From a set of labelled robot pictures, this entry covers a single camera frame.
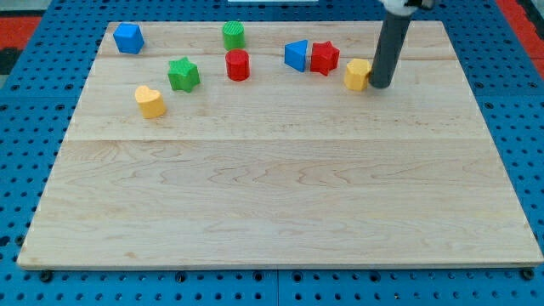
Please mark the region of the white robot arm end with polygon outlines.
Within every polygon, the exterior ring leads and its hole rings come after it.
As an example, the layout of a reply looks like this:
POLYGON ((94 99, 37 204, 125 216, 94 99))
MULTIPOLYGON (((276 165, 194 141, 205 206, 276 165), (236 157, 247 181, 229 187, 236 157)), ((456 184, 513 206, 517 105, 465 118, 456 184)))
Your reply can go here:
POLYGON ((410 16, 418 9, 430 10, 438 0, 379 0, 386 11, 398 16, 410 16))

